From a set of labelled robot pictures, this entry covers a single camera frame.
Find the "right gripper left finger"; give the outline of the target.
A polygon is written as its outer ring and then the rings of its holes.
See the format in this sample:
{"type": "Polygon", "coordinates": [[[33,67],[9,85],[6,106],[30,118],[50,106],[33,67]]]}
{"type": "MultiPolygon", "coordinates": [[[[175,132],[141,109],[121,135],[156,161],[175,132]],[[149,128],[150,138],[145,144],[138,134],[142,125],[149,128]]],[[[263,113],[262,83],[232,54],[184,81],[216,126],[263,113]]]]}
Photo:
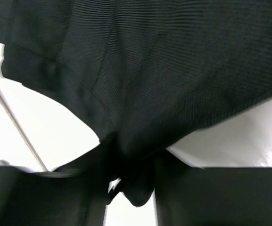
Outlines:
{"type": "Polygon", "coordinates": [[[103,141],[53,172],[0,166],[0,226],[101,226],[118,145],[103,141]]]}

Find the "black skirt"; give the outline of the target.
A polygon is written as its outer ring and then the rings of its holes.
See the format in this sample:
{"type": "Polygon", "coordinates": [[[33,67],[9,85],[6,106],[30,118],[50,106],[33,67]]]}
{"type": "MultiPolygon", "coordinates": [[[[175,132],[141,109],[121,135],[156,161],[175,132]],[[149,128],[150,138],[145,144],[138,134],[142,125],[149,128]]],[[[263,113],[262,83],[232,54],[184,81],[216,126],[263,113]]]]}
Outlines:
{"type": "Polygon", "coordinates": [[[134,206],[139,159],[272,96],[272,0],[0,0],[2,74],[115,133],[134,206]]]}

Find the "aluminium table edge rail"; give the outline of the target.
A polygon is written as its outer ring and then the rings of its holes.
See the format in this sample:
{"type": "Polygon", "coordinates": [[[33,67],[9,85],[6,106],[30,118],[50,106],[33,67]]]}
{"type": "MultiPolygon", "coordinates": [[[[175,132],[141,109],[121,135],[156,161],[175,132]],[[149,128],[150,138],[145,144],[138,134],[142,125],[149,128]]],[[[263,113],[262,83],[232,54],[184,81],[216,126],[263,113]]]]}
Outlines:
{"type": "Polygon", "coordinates": [[[46,167],[46,165],[44,164],[44,162],[42,161],[41,157],[39,156],[39,154],[35,150],[34,146],[32,145],[30,139],[28,138],[28,136],[24,132],[24,130],[23,130],[22,126],[20,125],[19,121],[17,120],[15,114],[11,110],[10,105],[6,101],[6,98],[3,95],[1,89],[0,89],[0,104],[3,107],[4,111],[7,113],[8,117],[10,118],[12,123],[14,124],[15,128],[17,129],[17,131],[20,134],[21,138],[23,139],[23,141],[27,145],[28,149],[30,150],[30,152],[32,153],[32,155],[34,156],[34,158],[36,159],[36,161],[40,165],[41,169],[43,171],[49,171],[48,168],[46,167]]]}

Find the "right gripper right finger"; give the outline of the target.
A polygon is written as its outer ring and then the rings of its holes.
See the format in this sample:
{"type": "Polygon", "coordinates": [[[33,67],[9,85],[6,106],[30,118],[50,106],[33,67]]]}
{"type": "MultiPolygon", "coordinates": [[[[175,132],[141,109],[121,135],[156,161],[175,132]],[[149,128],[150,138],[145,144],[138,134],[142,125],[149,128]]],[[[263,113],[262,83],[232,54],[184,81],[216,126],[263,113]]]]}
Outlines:
{"type": "Polygon", "coordinates": [[[161,226],[272,226],[272,168],[191,167],[167,150],[153,164],[161,226]]]}

